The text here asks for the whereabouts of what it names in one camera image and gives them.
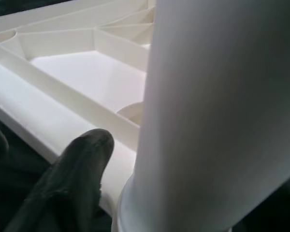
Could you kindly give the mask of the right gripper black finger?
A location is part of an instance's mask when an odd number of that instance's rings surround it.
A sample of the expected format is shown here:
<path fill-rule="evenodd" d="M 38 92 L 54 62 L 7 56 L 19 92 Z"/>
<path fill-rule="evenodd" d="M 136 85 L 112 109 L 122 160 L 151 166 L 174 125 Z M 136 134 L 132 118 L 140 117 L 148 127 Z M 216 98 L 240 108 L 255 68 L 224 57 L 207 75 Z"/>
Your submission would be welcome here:
<path fill-rule="evenodd" d="M 101 199 L 101 179 L 115 142 L 105 129 L 72 140 L 42 175 L 6 232 L 89 232 Z"/>

